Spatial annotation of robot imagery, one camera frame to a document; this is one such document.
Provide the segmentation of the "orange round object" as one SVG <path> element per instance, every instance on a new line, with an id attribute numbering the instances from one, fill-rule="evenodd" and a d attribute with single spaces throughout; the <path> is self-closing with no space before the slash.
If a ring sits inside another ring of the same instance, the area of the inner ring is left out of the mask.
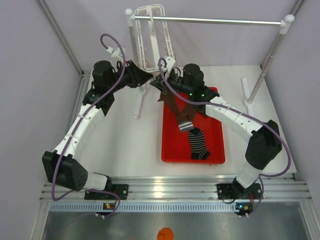
<path id="1" fill-rule="evenodd" d="M 162 228 L 157 234 L 157 240 L 174 240 L 174 232 L 171 228 Z"/>

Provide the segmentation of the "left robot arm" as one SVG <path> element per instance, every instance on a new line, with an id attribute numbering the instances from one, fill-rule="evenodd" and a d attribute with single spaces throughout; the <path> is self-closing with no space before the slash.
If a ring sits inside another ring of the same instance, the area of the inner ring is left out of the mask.
<path id="1" fill-rule="evenodd" d="M 91 134 L 111 108 L 114 93 L 124 87 L 141 87 L 153 75 L 131 60 L 125 64 L 119 61 L 116 67 L 102 60 L 94 64 L 92 78 L 91 88 L 84 96 L 74 123 L 55 149 L 43 154 L 42 163 L 50 183 L 73 191 L 94 189 L 97 195 L 107 199 L 113 194 L 109 177 L 87 171 L 79 158 Z"/>

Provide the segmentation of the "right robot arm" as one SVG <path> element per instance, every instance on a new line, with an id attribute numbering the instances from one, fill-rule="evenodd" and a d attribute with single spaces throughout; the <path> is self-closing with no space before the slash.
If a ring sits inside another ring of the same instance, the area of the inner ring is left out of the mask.
<path id="1" fill-rule="evenodd" d="M 210 155 L 203 132 L 193 125 L 196 112 L 220 121 L 247 143 L 246 162 L 232 183 L 234 194 L 246 198 L 261 172 L 282 151 L 277 123 L 260 122 L 233 108 L 205 85 L 204 73 L 193 63 L 166 71 L 150 84 L 160 91 L 159 101 L 176 114 L 179 130 L 188 133 L 192 159 L 205 160 Z"/>

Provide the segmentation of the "white rack base foot left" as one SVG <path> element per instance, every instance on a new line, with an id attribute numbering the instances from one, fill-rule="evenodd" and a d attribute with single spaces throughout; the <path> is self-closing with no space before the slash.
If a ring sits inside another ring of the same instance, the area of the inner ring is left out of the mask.
<path id="1" fill-rule="evenodd" d="M 145 93 L 146 93 L 146 87 L 144 85 L 139 86 L 137 88 L 136 102 L 135 102 L 133 116 L 132 116 L 135 120 L 137 120 L 140 117 L 142 103 L 144 100 Z"/>

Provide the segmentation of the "red plastic tray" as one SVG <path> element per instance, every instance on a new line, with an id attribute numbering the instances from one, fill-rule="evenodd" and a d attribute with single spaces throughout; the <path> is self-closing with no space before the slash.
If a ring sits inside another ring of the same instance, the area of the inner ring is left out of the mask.
<path id="1" fill-rule="evenodd" d="M 177 97 L 175 98 L 181 111 L 186 103 Z M 210 152 L 210 156 L 206 160 L 191 159 L 189 131 L 181 132 L 176 122 L 176 115 L 165 104 L 163 105 L 162 161 L 178 164 L 223 164 L 225 162 L 225 150 L 221 122 L 196 112 L 193 126 L 199 128 L 204 134 L 205 144 Z"/>

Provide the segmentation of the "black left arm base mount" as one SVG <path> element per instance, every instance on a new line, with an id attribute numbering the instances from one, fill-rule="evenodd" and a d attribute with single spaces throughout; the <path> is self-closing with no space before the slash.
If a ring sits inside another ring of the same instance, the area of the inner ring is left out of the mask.
<path id="1" fill-rule="evenodd" d="M 126 200 L 128 198 L 128 184 L 112 184 L 108 190 L 86 190 L 85 200 Z"/>

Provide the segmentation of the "white drying rack frame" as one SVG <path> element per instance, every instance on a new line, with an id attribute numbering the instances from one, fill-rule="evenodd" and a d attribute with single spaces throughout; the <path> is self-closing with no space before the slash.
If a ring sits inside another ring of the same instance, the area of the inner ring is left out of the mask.
<path id="1" fill-rule="evenodd" d="M 130 8 L 125 10 L 125 15 L 129 27 L 130 41 L 132 45 L 133 58 L 139 63 L 138 60 L 138 48 L 136 43 L 136 30 L 135 30 L 135 17 L 134 11 Z M 170 16 L 159 16 L 155 18 L 161 22 L 181 22 L 181 23 L 196 23 L 196 24 L 220 24 L 220 25 L 259 25 L 259 26 L 276 26 L 278 27 L 278 38 L 273 44 L 268 57 L 262 65 L 261 73 L 254 85 L 253 90 L 250 90 L 251 94 L 248 98 L 248 102 L 254 102 L 254 99 L 258 93 L 258 90 L 265 78 L 269 65 L 278 50 L 278 47 L 288 33 L 292 23 L 295 20 L 295 16 L 288 14 L 281 21 L 262 21 L 262 20 L 235 20 L 235 19 L 214 19 L 214 18 L 191 18 L 191 17 L 170 17 Z"/>

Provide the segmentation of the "brown sock striped cuff long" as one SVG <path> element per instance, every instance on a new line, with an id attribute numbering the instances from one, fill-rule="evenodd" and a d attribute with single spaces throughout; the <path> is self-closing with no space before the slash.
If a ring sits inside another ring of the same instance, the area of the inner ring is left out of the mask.
<path id="1" fill-rule="evenodd" d="M 177 101 L 176 101 L 176 96 L 173 93 L 160 93 L 158 102 L 163 102 L 168 108 L 169 110 L 175 114 L 175 120 L 176 123 L 179 127 L 179 130 L 184 133 L 184 132 L 188 132 L 192 129 L 194 129 L 194 125 L 193 122 L 188 121 L 188 120 L 183 120 L 181 111 L 179 110 Z"/>

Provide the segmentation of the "aluminium mounting rail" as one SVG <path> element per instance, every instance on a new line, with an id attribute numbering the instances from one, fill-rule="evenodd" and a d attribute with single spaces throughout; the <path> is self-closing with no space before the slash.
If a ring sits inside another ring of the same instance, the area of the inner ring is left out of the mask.
<path id="1" fill-rule="evenodd" d="M 114 184 L 127 184 L 129 201 L 217 201 L 217 184 L 231 183 L 232 175 L 114 177 Z M 268 202 L 310 201 L 307 183 L 291 175 L 263 178 L 263 200 Z"/>

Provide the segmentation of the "black striped sock lower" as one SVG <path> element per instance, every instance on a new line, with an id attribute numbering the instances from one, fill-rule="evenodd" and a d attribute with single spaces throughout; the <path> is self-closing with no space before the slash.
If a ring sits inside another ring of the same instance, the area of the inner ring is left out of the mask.
<path id="1" fill-rule="evenodd" d="M 206 160 L 211 153 L 208 151 L 204 133 L 197 127 L 188 132 L 188 141 L 192 160 Z"/>

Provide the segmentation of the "white clip sock hanger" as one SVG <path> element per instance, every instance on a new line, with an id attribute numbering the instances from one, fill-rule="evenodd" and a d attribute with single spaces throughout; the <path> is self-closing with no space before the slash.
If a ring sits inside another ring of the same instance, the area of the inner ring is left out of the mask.
<path id="1" fill-rule="evenodd" d="M 159 58 L 175 58 L 168 24 L 156 20 L 156 17 L 165 15 L 161 4 L 142 6 L 134 11 L 139 66 L 152 74 L 158 71 Z"/>

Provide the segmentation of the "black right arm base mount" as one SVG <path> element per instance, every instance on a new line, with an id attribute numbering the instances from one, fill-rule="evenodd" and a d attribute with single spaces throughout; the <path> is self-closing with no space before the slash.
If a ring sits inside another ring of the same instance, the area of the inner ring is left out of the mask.
<path id="1" fill-rule="evenodd" d="M 234 183 L 219 183 L 216 185 L 216 189 L 218 199 L 227 204 L 231 204 L 235 200 L 259 200 L 263 193 L 259 183 L 253 183 L 248 188 Z"/>

